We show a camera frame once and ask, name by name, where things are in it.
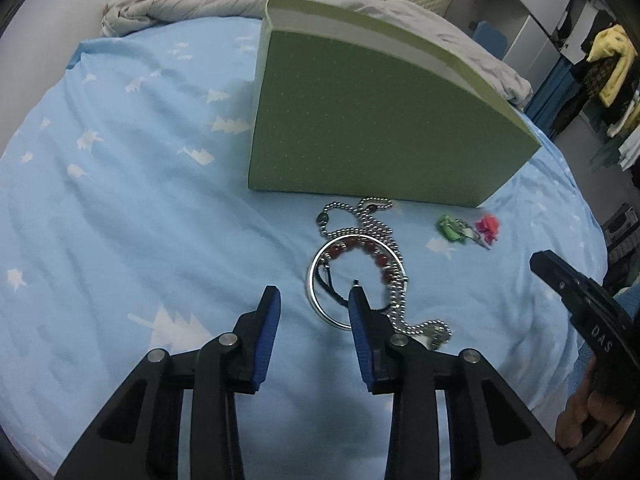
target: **metal screw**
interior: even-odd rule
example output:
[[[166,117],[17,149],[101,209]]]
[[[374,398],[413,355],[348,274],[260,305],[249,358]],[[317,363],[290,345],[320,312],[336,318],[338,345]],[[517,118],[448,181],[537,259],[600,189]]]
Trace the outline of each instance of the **metal screw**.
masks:
[[[389,342],[393,346],[406,346],[406,344],[409,342],[409,338],[404,334],[393,334],[389,338]]]
[[[482,356],[480,355],[480,352],[478,350],[473,350],[472,348],[468,348],[464,352],[462,352],[462,358],[467,363],[475,364],[480,362],[480,359],[482,358]]]
[[[222,346],[233,346],[238,342],[238,336],[233,332],[226,332],[218,338]]]
[[[146,355],[146,358],[149,359],[149,362],[151,363],[159,363],[164,359],[164,350],[161,348],[155,348]]]

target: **cabinet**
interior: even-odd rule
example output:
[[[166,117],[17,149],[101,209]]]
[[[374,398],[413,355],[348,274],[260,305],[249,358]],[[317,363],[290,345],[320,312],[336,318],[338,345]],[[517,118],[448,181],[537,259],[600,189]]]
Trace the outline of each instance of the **cabinet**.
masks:
[[[533,91],[542,85],[560,54],[549,35],[570,0],[452,0],[445,18],[471,35],[486,20],[507,38],[504,62],[528,79]]]

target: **green keychain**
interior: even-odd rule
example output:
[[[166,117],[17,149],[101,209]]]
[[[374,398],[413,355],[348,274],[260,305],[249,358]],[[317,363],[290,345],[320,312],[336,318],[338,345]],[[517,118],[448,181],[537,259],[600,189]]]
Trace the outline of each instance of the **green keychain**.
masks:
[[[488,245],[482,241],[480,233],[462,220],[453,218],[453,216],[443,215],[438,219],[436,225],[442,235],[450,242],[464,244],[466,239],[469,238],[485,249],[489,249]]]

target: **bed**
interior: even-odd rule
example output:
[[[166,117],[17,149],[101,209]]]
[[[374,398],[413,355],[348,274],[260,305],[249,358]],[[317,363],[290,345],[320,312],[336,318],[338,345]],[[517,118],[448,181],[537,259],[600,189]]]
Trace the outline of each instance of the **bed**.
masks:
[[[199,348],[266,285],[282,318],[267,381],[237,402],[247,478],[383,477],[390,399],[367,393],[351,335],[305,297],[316,215],[358,199],[246,186],[259,30],[206,17],[86,41],[0,159],[0,426],[43,478],[149,349]],[[578,336],[529,257],[552,249],[599,281],[607,258],[561,153],[523,119],[542,146],[482,205],[501,222],[490,251],[436,229],[476,210],[395,202],[379,218],[404,254],[409,322],[444,320],[441,351],[478,349],[553,420]],[[378,298],[363,261],[341,260],[337,286],[358,277]]]

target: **blue gripper pad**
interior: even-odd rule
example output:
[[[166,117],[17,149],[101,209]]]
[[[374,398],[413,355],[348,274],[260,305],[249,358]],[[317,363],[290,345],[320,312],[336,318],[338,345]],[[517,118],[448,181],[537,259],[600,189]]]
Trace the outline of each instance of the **blue gripper pad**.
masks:
[[[367,390],[371,392],[374,386],[373,350],[367,337],[364,320],[362,319],[363,313],[370,312],[370,309],[368,304],[360,304],[358,295],[354,293],[354,288],[352,288],[349,293],[349,322],[351,323],[353,343],[356,346],[356,354],[358,355],[358,362],[360,364],[360,375],[367,385]]]
[[[278,323],[280,321],[280,291],[275,287],[273,288],[275,291],[271,297],[271,301],[268,303],[262,331],[255,345],[254,374],[251,378],[255,391],[258,391],[260,385],[267,378],[267,369],[269,368],[273,342],[276,339],[276,330],[278,329]]]

